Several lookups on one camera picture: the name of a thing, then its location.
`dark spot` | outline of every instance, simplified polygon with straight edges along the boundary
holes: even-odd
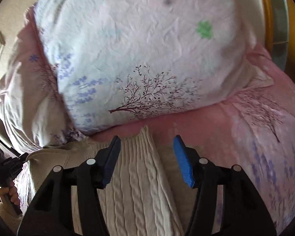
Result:
[[[164,4],[167,5],[167,6],[169,6],[169,5],[171,5],[173,2],[174,2],[174,0],[165,0],[165,1],[164,1]]]

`human hand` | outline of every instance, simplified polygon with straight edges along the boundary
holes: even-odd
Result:
[[[10,182],[10,188],[8,187],[3,187],[0,188],[0,199],[3,202],[3,196],[9,194],[11,197],[10,200],[13,202],[15,205],[20,206],[21,201],[18,197],[18,189],[14,186],[14,182]]]

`green leaf print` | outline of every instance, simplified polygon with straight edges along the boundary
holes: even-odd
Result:
[[[201,38],[203,39],[207,38],[210,40],[213,37],[212,25],[209,21],[200,21],[196,31],[200,34]]]

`orange wood edge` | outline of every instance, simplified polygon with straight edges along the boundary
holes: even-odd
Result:
[[[263,0],[263,8],[265,14],[265,47],[269,51],[272,52],[273,48],[273,11],[271,0]]]

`blue gripper pad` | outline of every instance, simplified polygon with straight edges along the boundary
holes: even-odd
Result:
[[[185,153],[186,146],[180,136],[176,136],[174,138],[173,149],[179,164],[180,172],[183,175],[183,179],[185,183],[192,188],[195,183],[194,177],[192,175],[192,166]]]

